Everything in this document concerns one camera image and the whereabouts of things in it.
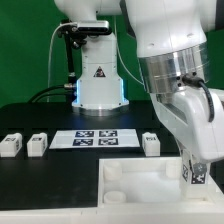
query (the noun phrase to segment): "green wall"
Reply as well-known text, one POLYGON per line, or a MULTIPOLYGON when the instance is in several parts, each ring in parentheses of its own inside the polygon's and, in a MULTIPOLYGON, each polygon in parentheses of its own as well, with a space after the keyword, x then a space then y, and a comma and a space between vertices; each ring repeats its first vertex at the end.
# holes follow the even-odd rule
MULTIPOLYGON (((0 0, 0 107, 26 102, 47 87, 47 63, 51 35, 65 18, 53 0, 0 0)), ((107 18, 113 25, 113 18, 107 18)), ((126 35, 119 16, 118 37, 123 60, 139 77, 135 40, 126 35)), ((213 88, 224 88, 224 31, 208 33, 213 88)), ((67 81, 64 41, 56 38, 52 61, 52 84, 67 81)), ((79 52, 74 52, 76 73, 81 74, 79 52)), ((129 100, 148 99, 143 87, 130 79, 120 62, 118 71, 127 84, 129 100)))

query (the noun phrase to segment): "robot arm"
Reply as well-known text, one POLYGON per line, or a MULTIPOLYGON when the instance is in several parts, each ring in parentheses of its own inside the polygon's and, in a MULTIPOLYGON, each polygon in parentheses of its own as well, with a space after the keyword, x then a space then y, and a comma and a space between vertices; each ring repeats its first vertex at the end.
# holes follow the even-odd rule
MULTIPOLYGON (((208 122, 204 93, 186 87, 183 77, 208 81, 204 31, 214 29, 220 0, 122 0, 137 39, 137 56, 145 90, 160 121, 173 133, 192 161, 224 158, 224 113, 212 93, 215 119, 208 122)), ((120 0, 55 0, 72 21, 96 20, 96 14, 119 14, 120 0)))

